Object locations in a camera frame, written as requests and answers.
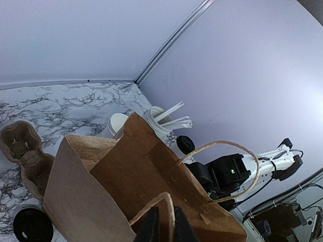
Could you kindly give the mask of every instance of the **paper bag handle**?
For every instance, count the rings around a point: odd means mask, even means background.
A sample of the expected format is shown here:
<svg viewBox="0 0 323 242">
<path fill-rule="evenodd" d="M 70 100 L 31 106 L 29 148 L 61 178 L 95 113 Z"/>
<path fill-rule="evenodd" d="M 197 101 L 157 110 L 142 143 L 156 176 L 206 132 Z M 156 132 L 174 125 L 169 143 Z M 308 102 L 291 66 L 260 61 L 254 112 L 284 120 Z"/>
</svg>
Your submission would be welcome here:
<svg viewBox="0 0 323 242">
<path fill-rule="evenodd" d="M 174 241 L 175 234 L 175 213 L 174 213 L 174 205 L 171 195 L 167 192 L 159 194 L 157 197 L 152 199 L 149 203 L 146 204 L 133 219 L 129 220 L 129 225 L 133 225 L 137 222 L 146 212 L 148 212 L 153 206 L 165 200 L 168 208 L 168 216 L 169 216 L 169 242 Z"/>
<path fill-rule="evenodd" d="M 193 150 L 191 153 L 189 153 L 188 155 L 186 155 L 185 157 L 183 157 L 182 159 L 180 159 L 178 162 L 177 162 L 177 165 L 181 165 L 185 160 L 187 160 L 188 158 L 192 157 L 193 155 L 201 152 L 202 150 L 205 150 L 207 148 L 210 148 L 214 145 L 220 145 L 220 144 L 226 144 L 226 145 L 232 145 L 232 146 L 235 146 L 235 147 L 238 147 L 239 149 L 242 149 L 244 150 L 245 152 L 247 152 L 248 154 L 250 154 L 254 159 L 255 159 L 255 162 L 257 163 L 257 171 L 256 171 L 256 176 L 252 182 L 252 184 L 245 190 L 243 191 L 242 193 L 240 194 L 237 194 L 237 195 L 234 195 L 234 196 L 230 196 L 230 197 L 226 197 L 226 198 L 220 198 L 220 199 L 217 199 L 215 201 L 212 201 L 212 203 L 221 203 L 221 202 L 225 202 L 227 200 L 231 200 L 231 199 L 235 199 L 235 198 L 238 198 L 244 194 L 246 194 L 247 192 L 249 192 L 253 187 L 254 185 L 257 183 L 258 181 L 258 178 L 259 178 L 259 175 L 260 175 L 260 165 L 259 165 L 259 160 L 258 160 L 258 157 L 250 150 L 248 150 L 246 147 L 242 146 L 242 145 L 239 145 L 237 143 L 234 143 L 234 142 L 230 142 L 230 141 L 225 141 L 225 140 L 219 140 L 219 141 L 214 141 L 214 142 L 211 142 L 209 144 L 206 144 L 204 146 L 202 146 L 201 148 L 198 148 L 196 150 Z"/>
</svg>

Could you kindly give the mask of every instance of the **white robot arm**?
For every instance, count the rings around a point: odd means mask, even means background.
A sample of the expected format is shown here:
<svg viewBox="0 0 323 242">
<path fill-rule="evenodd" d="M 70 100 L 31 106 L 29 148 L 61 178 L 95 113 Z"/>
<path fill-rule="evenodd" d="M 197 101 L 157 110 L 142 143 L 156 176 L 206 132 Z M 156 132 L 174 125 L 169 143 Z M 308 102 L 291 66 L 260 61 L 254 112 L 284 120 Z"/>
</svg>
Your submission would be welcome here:
<svg viewBox="0 0 323 242">
<path fill-rule="evenodd" d="M 277 149 L 258 154 L 260 177 L 256 185 L 249 193 L 236 198 L 228 207 L 224 207 L 230 209 L 234 205 L 241 204 L 273 179 L 285 180 L 293 175 L 303 162 L 301 157 L 295 154 L 295 151 L 300 150 L 292 150 L 292 146 L 287 138 Z M 249 154 L 223 156 L 206 165 L 195 162 L 188 164 L 187 167 L 214 200 L 242 193 L 251 185 L 257 169 L 255 160 Z"/>
<path fill-rule="evenodd" d="M 291 147 L 289 146 L 287 146 L 283 142 L 275 150 L 257 154 L 257 157 L 260 162 L 260 177 L 258 179 L 258 182 L 249 193 L 236 198 L 236 202 L 240 202 L 247 199 L 248 197 L 256 193 L 259 189 L 261 189 L 269 180 L 285 180 L 286 178 L 290 177 L 296 172 L 296 170 L 301 166 L 302 161 L 300 160 L 300 157 L 298 158 L 298 156 L 294 153 L 294 151 L 296 150 L 291 150 Z M 246 188 L 248 188 L 256 176 L 257 165 L 252 156 L 249 154 L 244 155 L 242 161 L 246 169 L 250 170 L 251 175 L 241 185 L 238 191 L 231 193 L 232 196 L 239 194 L 243 192 Z"/>
</svg>

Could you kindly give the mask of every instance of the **white wall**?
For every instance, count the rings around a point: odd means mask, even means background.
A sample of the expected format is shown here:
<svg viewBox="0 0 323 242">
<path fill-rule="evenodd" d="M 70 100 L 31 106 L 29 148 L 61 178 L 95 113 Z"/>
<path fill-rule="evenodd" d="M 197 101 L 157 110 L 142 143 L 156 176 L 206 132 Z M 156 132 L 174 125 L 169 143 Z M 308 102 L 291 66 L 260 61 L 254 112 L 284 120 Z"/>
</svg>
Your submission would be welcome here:
<svg viewBox="0 0 323 242">
<path fill-rule="evenodd" d="M 200 3 L 1 1 L 0 85 L 132 80 Z"/>
<path fill-rule="evenodd" d="M 215 1 L 141 85 L 152 104 L 183 100 L 174 116 L 190 115 L 197 146 L 238 142 L 254 152 L 289 137 L 304 165 L 276 181 L 242 210 L 305 179 L 323 162 L 323 27 L 298 2 Z M 237 150 L 216 147 L 209 162 Z"/>
</svg>

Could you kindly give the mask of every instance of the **black cup lid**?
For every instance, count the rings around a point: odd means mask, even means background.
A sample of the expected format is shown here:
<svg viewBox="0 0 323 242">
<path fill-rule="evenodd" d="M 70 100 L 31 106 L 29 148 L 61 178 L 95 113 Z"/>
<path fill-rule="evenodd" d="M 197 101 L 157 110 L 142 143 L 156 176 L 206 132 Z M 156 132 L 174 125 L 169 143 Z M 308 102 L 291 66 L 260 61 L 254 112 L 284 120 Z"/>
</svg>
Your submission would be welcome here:
<svg viewBox="0 0 323 242">
<path fill-rule="evenodd" d="M 53 226 L 42 211 L 26 208 L 15 217 L 14 233 L 20 242 L 51 242 Z"/>
<path fill-rule="evenodd" d="M 191 153 L 195 150 L 195 145 L 193 141 L 187 136 L 179 136 L 176 139 L 176 144 L 178 148 L 185 154 Z"/>
</svg>

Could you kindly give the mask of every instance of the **marble countertop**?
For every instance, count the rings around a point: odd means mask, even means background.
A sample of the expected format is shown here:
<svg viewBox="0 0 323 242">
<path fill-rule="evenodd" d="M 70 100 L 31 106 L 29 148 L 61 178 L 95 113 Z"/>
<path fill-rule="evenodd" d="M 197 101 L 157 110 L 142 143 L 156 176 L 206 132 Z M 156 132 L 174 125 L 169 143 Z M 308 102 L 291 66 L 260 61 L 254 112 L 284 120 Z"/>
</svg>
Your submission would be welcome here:
<svg viewBox="0 0 323 242">
<path fill-rule="evenodd" d="M 135 84 L 66 84 L 0 90 L 0 130 L 18 120 L 30 122 L 45 153 L 56 155 L 64 135 L 98 136 L 116 112 L 143 115 L 151 107 Z M 174 135 L 164 142 L 171 145 Z M 0 151 L 0 242 L 18 241 L 13 219 L 25 207 L 41 208 L 25 188 L 18 165 Z M 57 230 L 54 242 L 66 241 Z"/>
</svg>

